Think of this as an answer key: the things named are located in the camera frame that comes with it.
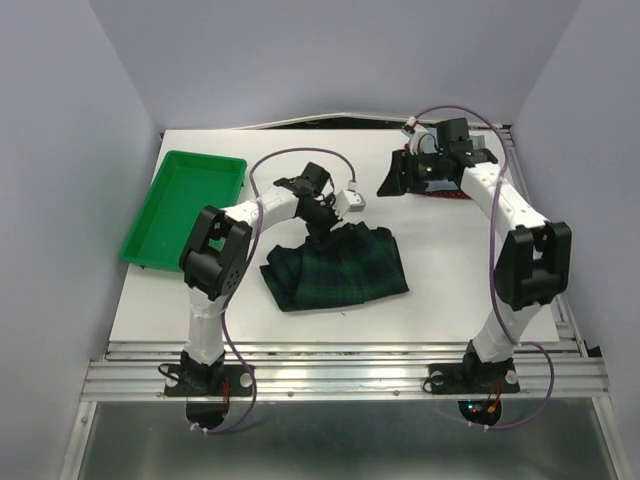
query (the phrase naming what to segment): tartan fabric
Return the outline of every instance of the tartan fabric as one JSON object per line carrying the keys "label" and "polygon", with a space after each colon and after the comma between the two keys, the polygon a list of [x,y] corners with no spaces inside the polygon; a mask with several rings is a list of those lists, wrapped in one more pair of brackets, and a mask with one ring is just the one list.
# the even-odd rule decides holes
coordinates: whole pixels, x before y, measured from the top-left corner
{"label": "tartan fabric", "polygon": [[398,246],[386,228],[364,223],[329,251],[309,238],[298,248],[276,246],[260,267],[280,310],[356,305],[409,291]]}

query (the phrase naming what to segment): green tray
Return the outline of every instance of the green tray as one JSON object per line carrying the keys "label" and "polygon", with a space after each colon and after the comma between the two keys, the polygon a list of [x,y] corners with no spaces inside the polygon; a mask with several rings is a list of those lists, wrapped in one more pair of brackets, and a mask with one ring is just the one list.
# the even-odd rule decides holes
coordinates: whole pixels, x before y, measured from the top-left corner
{"label": "green tray", "polygon": [[199,153],[167,152],[127,236],[120,258],[179,271],[178,260],[200,210],[235,205],[247,162]]}

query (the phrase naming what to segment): gray wall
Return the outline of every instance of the gray wall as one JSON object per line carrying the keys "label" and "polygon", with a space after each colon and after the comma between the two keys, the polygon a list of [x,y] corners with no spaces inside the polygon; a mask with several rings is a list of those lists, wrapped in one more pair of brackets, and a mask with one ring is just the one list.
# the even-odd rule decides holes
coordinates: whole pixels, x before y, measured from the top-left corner
{"label": "gray wall", "polygon": [[56,478],[158,137],[84,0],[0,4],[0,478]]}
{"label": "gray wall", "polygon": [[457,102],[512,123],[578,0],[89,0],[160,127]]}
{"label": "gray wall", "polygon": [[518,116],[534,204],[574,232],[569,299],[640,478],[640,3],[583,0]]}

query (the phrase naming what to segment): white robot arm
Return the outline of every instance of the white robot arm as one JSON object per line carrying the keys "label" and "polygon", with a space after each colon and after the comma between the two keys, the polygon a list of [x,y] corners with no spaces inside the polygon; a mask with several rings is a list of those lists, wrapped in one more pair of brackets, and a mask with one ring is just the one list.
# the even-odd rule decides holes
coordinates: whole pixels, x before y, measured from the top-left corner
{"label": "white robot arm", "polygon": [[[500,165],[490,150],[473,148],[465,118],[436,125],[435,153],[427,153],[428,143],[422,140],[431,134],[414,117],[403,131],[409,142],[405,149],[393,152],[378,196],[424,192],[429,182],[448,180],[491,217]],[[493,227],[503,240],[493,271],[497,307],[511,338],[519,342],[542,306],[567,287],[571,230],[534,210],[506,179],[502,180],[497,208]],[[502,385],[504,393],[517,392],[513,352],[514,343],[492,310],[482,330],[469,342],[462,364],[430,366],[432,375],[434,371],[441,375],[431,382],[431,392],[488,393],[495,382]]]}
{"label": "white robot arm", "polygon": [[[167,396],[209,396],[220,391],[223,379],[224,343],[222,314],[238,288],[248,266],[251,239],[293,218],[306,222],[317,248],[328,248],[348,232],[340,222],[349,212],[365,207],[355,185],[339,193],[324,195],[330,174],[313,163],[302,174],[274,182],[257,200],[234,207],[201,210],[180,257],[185,283],[189,287],[189,336],[179,365],[167,365]],[[214,247],[211,241],[224,243]]]}

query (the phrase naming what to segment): white tabletop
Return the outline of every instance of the white tabletop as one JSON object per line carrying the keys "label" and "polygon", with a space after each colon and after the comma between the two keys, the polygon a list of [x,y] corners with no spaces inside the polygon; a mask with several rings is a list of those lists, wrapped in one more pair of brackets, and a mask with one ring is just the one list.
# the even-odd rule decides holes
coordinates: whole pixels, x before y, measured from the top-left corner
{"label": "white tabletop", "polygon": [[[355,165],[358,190],[367,207],[351,215],[370,228],[394,234],[410,292],[364,305],[334,310],[283,313],[267,289],[258,266],[276,245],[296,247],[306,231],[301,220],[279,224],[260,237],[253,264],[230,306],[228,323],[237,341],[255,342],[466,342],[490,311],[488,287],[489,223],[471,200],[405,195],[377,198],[391,151],[406,137],[391,130],[170,130],[164,137],[156,172],[169,150],[186,150],[247,160],[289,147],[334,149]],[[499,159],[493,134],[485,141]],[[308,161],[321,164],[345,188],[349,171],[338,159],[318,153],[275,157],[256,173],[261,189],[283,176],[298,175]],[[251,198],[248,185],[240,201]],[[189,301],[180,273],[130,265],[111,341],[184,341]],[[531,322],[523,340],[557,341],[551,309]]]}

